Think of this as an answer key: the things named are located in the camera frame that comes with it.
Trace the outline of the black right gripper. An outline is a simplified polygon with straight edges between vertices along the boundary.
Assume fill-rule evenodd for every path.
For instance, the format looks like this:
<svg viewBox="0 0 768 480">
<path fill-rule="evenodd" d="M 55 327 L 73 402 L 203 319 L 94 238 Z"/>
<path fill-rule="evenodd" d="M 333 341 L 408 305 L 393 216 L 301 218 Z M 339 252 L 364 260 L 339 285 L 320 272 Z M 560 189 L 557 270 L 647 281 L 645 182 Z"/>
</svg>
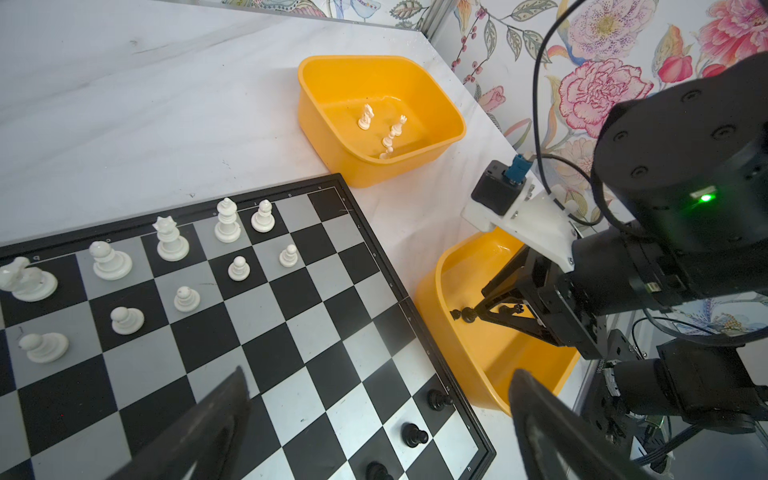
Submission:
<svg viewBox="0 0 768 480">
<path fill-rule="evenodd" d="M 605 319 L 588 309 L 568 274 L 531 248 L 515 253 L 481 293 L 481 320 L 573 347 L 586 360 L 605 357 Z"/>
</svg>

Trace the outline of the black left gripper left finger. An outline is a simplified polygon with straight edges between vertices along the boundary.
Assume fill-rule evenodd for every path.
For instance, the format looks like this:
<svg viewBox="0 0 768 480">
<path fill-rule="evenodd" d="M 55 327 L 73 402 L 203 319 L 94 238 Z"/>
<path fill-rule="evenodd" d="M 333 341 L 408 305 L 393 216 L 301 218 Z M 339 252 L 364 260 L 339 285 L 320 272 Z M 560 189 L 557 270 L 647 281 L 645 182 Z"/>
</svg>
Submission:
<svg viewBox="0 0 768 480">
<path fill-rule="evenodd" d="M 232 479 L 250 400 L 238 367 L 113 479 Z"/>
</svg>

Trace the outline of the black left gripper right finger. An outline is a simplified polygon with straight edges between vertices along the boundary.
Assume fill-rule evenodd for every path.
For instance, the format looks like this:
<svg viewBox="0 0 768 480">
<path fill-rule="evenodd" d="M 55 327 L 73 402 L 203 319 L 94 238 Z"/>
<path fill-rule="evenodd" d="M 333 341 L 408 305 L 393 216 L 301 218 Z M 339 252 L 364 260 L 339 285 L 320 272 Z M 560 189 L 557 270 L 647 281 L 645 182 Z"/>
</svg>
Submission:
<svg viewBox="0 0 768 480">
<path fill-rule="evenodd" d="M 643 468 L 577 416 L 523 369 L 514 372 L 509 405 L 529 479 L 647 479 Z"/>
</svg>

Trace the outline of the black chess piece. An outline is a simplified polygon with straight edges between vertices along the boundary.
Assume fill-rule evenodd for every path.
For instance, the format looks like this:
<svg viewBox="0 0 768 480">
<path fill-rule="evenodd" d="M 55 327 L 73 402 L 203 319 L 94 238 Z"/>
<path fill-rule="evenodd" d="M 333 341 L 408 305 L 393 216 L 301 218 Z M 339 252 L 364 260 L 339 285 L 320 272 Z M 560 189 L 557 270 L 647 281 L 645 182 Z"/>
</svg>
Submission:
<svg viewBox="0 0 768 480">
<path fill-rule="evenodd" d="M 454 320 L 462 320 L 465 323 L 474 323 L 478 319 L 477 312 L 470 307 L 461 310 L 453 309 L 450 311 L 450 315 Z"/>
</svg>

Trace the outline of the yellow tray with black pieces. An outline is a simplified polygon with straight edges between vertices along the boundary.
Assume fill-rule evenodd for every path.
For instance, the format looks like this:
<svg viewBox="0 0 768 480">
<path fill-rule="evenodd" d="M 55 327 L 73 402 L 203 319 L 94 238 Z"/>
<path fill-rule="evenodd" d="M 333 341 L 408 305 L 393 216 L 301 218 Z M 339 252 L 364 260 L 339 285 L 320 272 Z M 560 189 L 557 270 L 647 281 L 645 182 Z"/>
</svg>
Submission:
<svg viewBox="0 0 768 480">
<path fill-rule="evenodd" d="M 445 251 L 420 282 L 414 302 L 470 404 L 510 413 L 514 372 L 529 371 L 557 395 L 577 361 L 574 348 L 559 348 L 516 330 L 477 320 L 455 320 L 450 312 L 472 307 L 481 288 L 523 247 L 506 232 L 477 233 Z"/>
</svg>

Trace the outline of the yellow tray with white pieces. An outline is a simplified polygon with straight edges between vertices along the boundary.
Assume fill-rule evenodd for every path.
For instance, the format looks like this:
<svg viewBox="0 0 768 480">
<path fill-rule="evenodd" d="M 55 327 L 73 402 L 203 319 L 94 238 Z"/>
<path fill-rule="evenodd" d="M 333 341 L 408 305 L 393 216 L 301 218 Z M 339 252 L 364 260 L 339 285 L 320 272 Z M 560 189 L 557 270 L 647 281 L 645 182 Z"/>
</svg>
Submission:
<svg viewBox="0 0 768 480">
<path fill-rule="evenodd" d="M 367 188 L 420 168 L 466 134 L 458 108 L 419 64 L 400 56 L 311 56 L 298 67 L 298 122 L 328 170 Z M 358 127 L 363 106 L 375 113 Z M 390 127 L 408 120 L 380 159 Z"/>
</svg>

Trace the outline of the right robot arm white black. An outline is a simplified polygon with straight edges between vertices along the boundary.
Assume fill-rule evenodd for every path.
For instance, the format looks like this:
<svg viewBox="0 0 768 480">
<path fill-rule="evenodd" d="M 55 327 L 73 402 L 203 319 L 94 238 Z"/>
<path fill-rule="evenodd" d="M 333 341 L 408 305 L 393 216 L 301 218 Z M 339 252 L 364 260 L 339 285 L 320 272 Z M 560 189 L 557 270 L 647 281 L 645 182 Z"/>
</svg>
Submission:
<svg viewBox="0 0 768 480">
<path fill-rule="evenodd" d="M 465 207 L 478 229 L 522 249 L 453 312 L 587 359 L 615 352 L 611 314 L 767 290 L 767 57 L 613 107 L 589 174 L 598 206 L 613 193 L 632 221 L 578 235 L 530 162 L 491 162 Z"/>
</svg>

